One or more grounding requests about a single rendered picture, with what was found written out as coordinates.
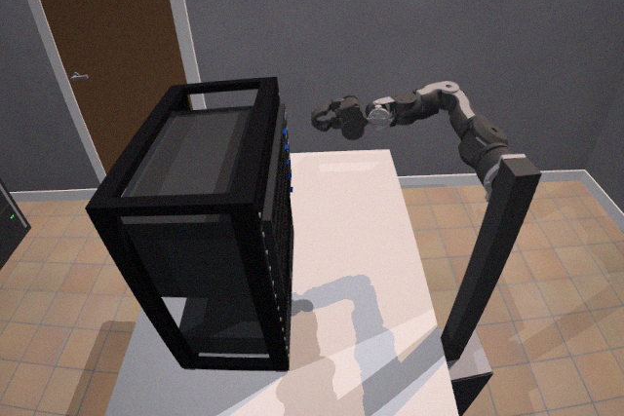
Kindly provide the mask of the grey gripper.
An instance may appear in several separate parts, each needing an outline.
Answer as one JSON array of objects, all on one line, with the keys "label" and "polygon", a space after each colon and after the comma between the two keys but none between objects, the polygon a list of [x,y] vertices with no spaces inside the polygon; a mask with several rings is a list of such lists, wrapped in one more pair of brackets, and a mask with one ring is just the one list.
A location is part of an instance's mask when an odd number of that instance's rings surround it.
[{"label": "grey gripper", "polygon": [[[318,117],[326,116],[330,110],[335,111],[335,116],[327,118],[326,121],[316,120]],[[344,98],[332,98],[324,105],[311,110],[311,122],[312,126],[319,131],[326,132],[329,128],[341,129],[345,138],[356,140],[364,134],[364,126],[375,124],[380,127],[386,124],[387,120],[382,113],[376,113],[372,118],[366,118],[363,115],[359,99],[353,95],[348,95]]]}]

